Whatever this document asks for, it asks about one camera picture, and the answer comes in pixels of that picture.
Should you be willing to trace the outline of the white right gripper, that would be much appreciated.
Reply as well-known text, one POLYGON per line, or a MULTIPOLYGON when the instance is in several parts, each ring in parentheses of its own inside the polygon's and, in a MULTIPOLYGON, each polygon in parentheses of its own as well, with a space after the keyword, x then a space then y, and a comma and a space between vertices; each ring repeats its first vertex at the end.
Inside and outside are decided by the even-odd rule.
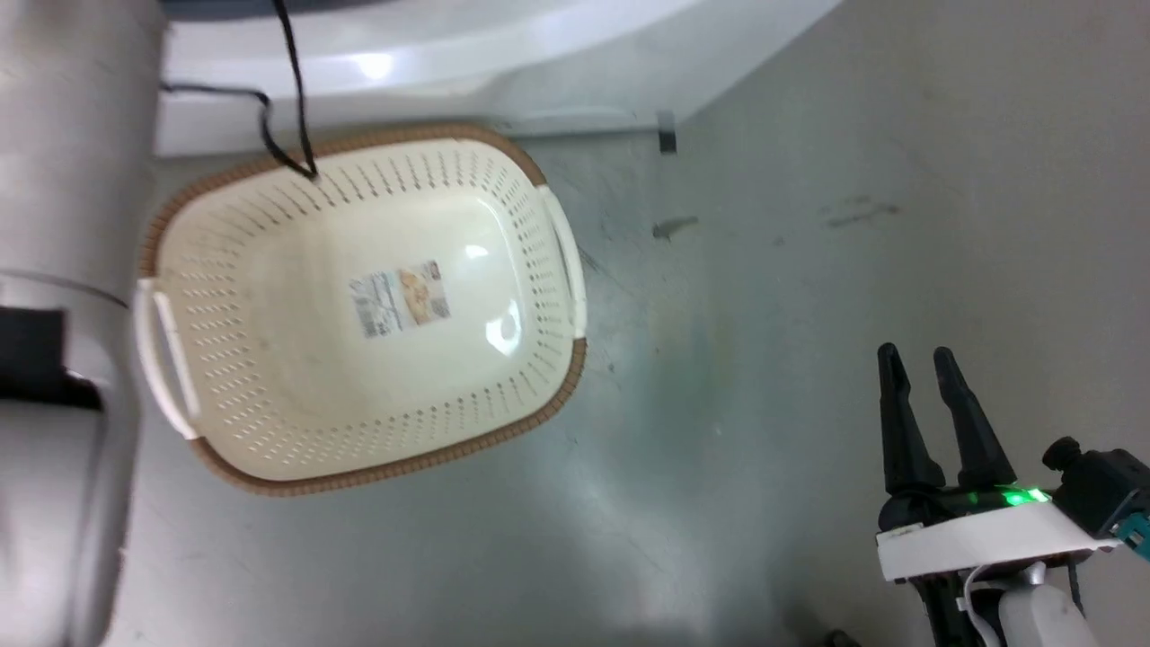
POLYGON ((1079 527, 1055 504, 1051 491, 1011 486, 1014 468, 946 347, 933 351, 933 371, 960 450, 958 482, 973 490, 942 488, 945 476, 917 426, 911 382, 896 345, 880 345, 876 359, 889 496, 880 508, 875 542, 885 581, 1118 547, 1113 537, 1092 539, 1079 527))

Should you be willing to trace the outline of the cream perforated laundry basket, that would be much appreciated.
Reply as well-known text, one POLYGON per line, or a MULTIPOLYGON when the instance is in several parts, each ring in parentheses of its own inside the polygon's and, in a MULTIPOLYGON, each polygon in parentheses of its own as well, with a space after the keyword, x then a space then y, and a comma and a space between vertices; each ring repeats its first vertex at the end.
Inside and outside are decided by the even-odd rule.
POLYGON ((267 496, 361 486, 553 419, 586 364, 586 280, 540 167, 473 124, 260 155, 181 188, 141 246, 133 332, 170 425, 267 496), (439 263, 451 318, 366 339, 348 280, 439 263))

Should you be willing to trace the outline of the printed paper label sticker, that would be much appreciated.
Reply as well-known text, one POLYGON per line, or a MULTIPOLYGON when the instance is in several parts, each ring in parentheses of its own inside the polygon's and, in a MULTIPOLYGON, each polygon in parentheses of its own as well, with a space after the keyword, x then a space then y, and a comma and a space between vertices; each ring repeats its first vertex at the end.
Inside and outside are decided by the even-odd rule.
POLYGON ((435 261, 350 279, 348 292, 366 339, 400 334, 451 318, 442 270, 435 261))

